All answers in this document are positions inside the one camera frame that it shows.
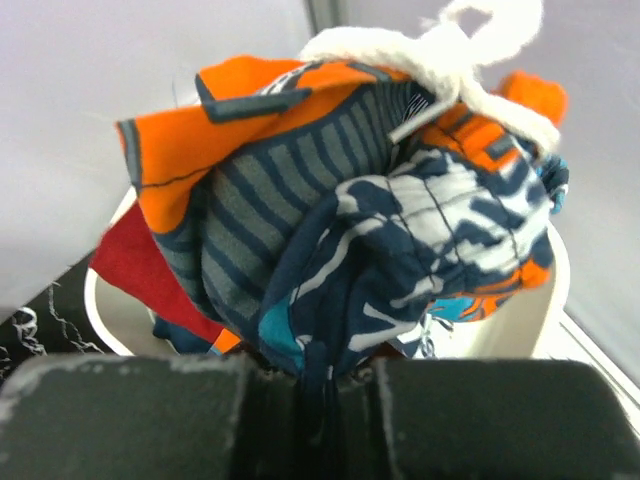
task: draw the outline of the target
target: cloth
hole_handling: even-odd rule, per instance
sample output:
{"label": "cloth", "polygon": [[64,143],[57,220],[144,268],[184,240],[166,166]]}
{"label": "cloth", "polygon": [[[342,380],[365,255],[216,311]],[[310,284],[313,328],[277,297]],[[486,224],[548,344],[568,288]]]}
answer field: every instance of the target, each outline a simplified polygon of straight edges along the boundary
{"label": "cloth", "polygon": [[194,335],[184,327],[169,323],[157,315],[154,315],[153,336],[168,341],[180,354],[207,353],[212,347],[211,342]]}
{"label": "cloth", "polygon": [[209,353],[215,355],[224,355],[225,353],[228,353],[232,349],[237,347],[240,343],[240,338],[238,338],[235,334],[225,328],[220,332],[220,335],[218,335],[216,341],[213,342]]}
{"label": "cloth", "polygon": [[[436,298],[548,278],[550,201],[497,123],[460,104],[393,147],[424,89],[353,62],[241,57],[197,85],[202,106],[119,124],[132,184],[190,300],[281,368],[301,374],[315,341],[344,373]],[[502,92],[564,113],[535,77]]]}
{"label": "cloth", "polygon": [[202,106],[119,124],[127,166],[190,300],[257,344],[264,290],[298,223],[344,180],[386,174],[398,148],[385,132],[428,94],[391,70],[253,57],[203,70],[197,86]]}
{"label": "cloth", "polygon": [[166,321],[211,344],[220,335],[222,326],[199,312],[175,279],[137,203],[105,233],[89,266]]}
{"label": "cloth", "polygon": [[[522,140],[519,143],[523,152],[531,148],[531,145],[527,145]],[[553,202],[551,214],[560,213],[568,191],[567,163],[558,155],[549,155],[543,159],[543,164],[536,168],[536,174]],[[489,301],[471,297],[438,299],[427,309],[426,314],[413,330],[399,335],[391,341],[391,344],[408,358],[457,357],[455,348],[452,348],[455,345],[453,341],[455,324],[482,320],[507,300],[508,298],[498,297],[497,301],[488,305],[491,299]]]}

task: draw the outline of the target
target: navy blue fabric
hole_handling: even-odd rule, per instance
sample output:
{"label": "navy blue fabric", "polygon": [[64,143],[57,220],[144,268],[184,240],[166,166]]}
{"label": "navy blue fabric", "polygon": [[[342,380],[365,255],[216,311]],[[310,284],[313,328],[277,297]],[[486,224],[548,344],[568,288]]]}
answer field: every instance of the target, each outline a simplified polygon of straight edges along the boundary
{"label": "navy blue fabric", "polygon": [[153,336],[167,340],[180,354],[207,353],[211,350],[211,342],[194,335],[189,330],[167,322],[156,316],[153,325]]}
{"label": "navy blue fabric", "polygon": [[528,259],[552,261],[550,202],[525,158],[481,175],[455,152],[418,144],[400,165],[340,185],[280,258],[259,336],[263,353],[291,373],[309,374],[305,351],[318,342],[335,374],[347,373],[412,330],[434,299],[501,284]]}

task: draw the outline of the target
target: black marble surface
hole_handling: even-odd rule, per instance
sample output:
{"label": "black marble surface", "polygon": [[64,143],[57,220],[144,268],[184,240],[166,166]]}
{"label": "black marble surface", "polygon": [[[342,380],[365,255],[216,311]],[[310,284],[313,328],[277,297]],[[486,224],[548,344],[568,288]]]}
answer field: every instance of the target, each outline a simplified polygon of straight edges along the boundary
{"label": "black marble surface", "polygon": [[84,308],[87,256],[0,324],[0,385],[28,358],[53,353],[111,353]]}

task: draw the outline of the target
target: gray striped fabric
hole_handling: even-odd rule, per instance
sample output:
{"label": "gray striped fabric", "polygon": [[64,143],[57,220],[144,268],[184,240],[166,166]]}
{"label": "gray striped fabric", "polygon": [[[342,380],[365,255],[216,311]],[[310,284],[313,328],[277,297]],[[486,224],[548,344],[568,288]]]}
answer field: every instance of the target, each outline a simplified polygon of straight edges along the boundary
{"label": "gray striped fabric", "polygon": [[387,133],[404,120],[412,99],[413,111],[424,107],[415,100],[417,89],[363,85],[331,114],[245,145],[205,177],[192,192],[184,225],[156,236],[205,315],[250,330],[276,262],[311,207],[345,180],[388,173]]}

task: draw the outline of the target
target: white rope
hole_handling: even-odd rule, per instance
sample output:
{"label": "white rope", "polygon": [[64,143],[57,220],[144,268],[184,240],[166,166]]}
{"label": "white rope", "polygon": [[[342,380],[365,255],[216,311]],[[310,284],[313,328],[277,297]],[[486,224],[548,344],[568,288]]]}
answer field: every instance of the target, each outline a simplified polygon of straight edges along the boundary
{"label": "white rope", "polygon": [[[468,9],[490,15],[471,37],[458,24]],[[384,66],[407,73],[431,91],[438,101],[390,132],[393,143],[462,100],[470,110],[533,141],[543,156],[555,151],[560,140],[553,123],[529,108],[487,93],[476,78],[479,67],[513,58],[530,43],[540,30],[542,13],[542,0],[453,0],[417,39],[383,28],[336,27],[312,38],[300,59]]]}

